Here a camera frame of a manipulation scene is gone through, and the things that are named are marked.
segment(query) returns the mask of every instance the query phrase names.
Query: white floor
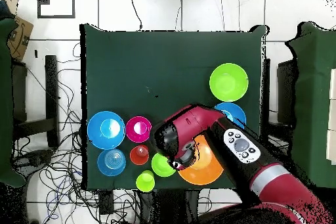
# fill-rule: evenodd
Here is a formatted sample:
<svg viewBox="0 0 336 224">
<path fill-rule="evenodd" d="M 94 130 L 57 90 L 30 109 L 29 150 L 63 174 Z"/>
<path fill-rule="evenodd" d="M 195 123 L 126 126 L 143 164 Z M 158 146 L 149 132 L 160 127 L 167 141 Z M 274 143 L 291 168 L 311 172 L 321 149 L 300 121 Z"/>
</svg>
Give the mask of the white floor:
<svg viewBox="0 0 336 224">
<path fill-rule="evenodd" d="M 51 0 L 50 5 L 41 6 L 41 14 L 69 14 L 71 0 Z M 142 20 L 143 30 L 181 30 L 179 13 L 176 23 L 180 0 L 134 0 L 137 13 Z M 284 41 L 296 36 L 297 25 L 303 21 L 314 21 L 319 26 L 330 29 L 336 26 L 335 9 L 330 0 L 222 0 L 224 27 L 226 31 L 249 31 L 253 26 L 266 24 L 270 27 L 270 33 L 266 40 L 266 55 L 271 59 L 271 88 L 270 109 L 277 111 L 277 81 L 276 68 L 280 62 L 292 59 L 290 50 Z M 90 23 L 103 30 L 136 31 L 139 29 L 139 21 L 131 0 L 75 0 L 75 18 L 37 18 L 37 0 L 19 0 L 17 15 L 34 24 L 31 40 L 24 56 L 23 62 L 45 86 L 45 55 L 56 55 L 60 62 L 75 60 L 79 56 L 79 24 Z M 182 15 L 183 31 L 223 31 L 223 17 L 221 0 L 183 0 Z M 80 69 L 80 62 L 58 63 L 58 69 Z M 71 108 L 81 118 L 81 82 L 80 72 L 63 71 L 59 74 L 59 80 L 74 90 L 74 100 Z M 62 90 L 59 91 L 60 104 L 66 108 L 67 98 Z M 28 120 L 45 118 L 45 92 L 33 76 L 27 76 L 27 101 L 26 112 Z M 66 119 L 65 113 L 60 109 L 60 123 Z M 276 113 L 270 113 L 270 120 L 276 121 Z M 61 132 L 61 138 L 71 133 L 70 125 L 66 125 Z M 26 139 L 20 140 L 24 145 Z M 45 134 L 34 135 L 31 143 L 26 147 L 27 151 L 47 148 Z M 70 144 L 62 145 L 61 149 L 71 148 Z M 46 176 L 41 174 L 43 182 L 55 189 L 55 185 Z M 28 215 L 30 219 L 38 219 L 40 222 L 47 217 L 46 197 L 51 188 L 44 185 L 39 173 L 36 173 L 29 184 L 28 189 Z M 201 196 L 208 196 L 209 190 L 203 189 Z M 211 190 L 209 197 L 213 202 L 212 209 L 240 202 L 236 193 L 229 189 Z M 206 199 L 200 199 L 199 213 L 208 210 Z M 74 209 L 73 204 L 63 205 L 57 209 L 56 214 L 62 217 L 50 220 L 47 224 L 64 224 L 64 218 L 68 217 Z M 134 214 L 129 210 L 127 219 L 133 220 Z M 84 207 L 76 208 L 73 219 L 66 224 L 98 224 Z"/>
</svg>

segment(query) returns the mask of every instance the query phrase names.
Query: cardboard box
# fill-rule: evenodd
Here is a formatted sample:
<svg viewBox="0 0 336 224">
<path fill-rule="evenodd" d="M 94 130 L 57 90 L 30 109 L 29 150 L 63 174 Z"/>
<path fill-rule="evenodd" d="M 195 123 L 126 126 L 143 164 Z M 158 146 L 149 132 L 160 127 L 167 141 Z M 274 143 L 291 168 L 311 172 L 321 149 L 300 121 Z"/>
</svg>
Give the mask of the cardboard box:
<svg viewBox="0 0 336 224">
<path fill-rule="evenodd" d="M 12 57 L 17 61 L 21 61 L 24 58 L 34 25 L 19 16 L 15 16 L 15 22 L 18 27 L 12 31 L 7 45 Z"/>
</svg>

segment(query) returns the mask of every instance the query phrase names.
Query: small green bowl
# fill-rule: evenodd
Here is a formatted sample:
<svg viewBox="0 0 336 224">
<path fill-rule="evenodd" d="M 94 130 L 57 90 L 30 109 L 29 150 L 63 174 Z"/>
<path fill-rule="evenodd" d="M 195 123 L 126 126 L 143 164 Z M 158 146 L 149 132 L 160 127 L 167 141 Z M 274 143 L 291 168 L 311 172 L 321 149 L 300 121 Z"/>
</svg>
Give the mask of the small green bowl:
<svg viewBox="0 0 336 224">
<path fill-rule="evenodd" d="M 175 170 L 168 164 L 168 159 L 158 153 L 153 156 L 152 169 L 160 177 L 169 177 L 175 173 Z"/>
</svg>

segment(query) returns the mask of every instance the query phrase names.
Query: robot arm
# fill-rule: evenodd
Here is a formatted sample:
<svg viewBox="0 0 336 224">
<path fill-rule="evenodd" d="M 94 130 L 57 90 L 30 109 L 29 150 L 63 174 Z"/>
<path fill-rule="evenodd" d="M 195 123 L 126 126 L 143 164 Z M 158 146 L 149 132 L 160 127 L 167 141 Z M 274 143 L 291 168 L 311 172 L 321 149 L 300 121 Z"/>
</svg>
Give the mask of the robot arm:
<svg viewBox="0 0 336 224">
<path fill-rule="evenodd" d="M 194 137 L 204 134 L 217 160 L 241 192 L 241 200 L 256 208 L 271 208 L 294 222 L 328 224 L 333 221 L 323 204 L 248 132 L 222 112 L 189 105 L 151 133 L 152 144 L 169 157 L 175 169 L 194 161 Z"/>
</svg>

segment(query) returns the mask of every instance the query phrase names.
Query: orange bowl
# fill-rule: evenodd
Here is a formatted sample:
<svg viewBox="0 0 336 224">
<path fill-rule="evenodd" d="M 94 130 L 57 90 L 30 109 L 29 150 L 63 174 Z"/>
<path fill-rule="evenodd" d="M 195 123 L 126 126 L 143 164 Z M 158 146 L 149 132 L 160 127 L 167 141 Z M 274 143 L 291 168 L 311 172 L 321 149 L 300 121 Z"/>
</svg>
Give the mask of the orange bowl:
<svg viewBox="0 0 336 224">
<path fill-rule="evenodd" d="M 224 169 L 210 149 L 204 135 L 195 137 L 195 162 L 184 170 L 180 176 L 193 185 L 208 185 L 221 176 Z"/>
</svg>

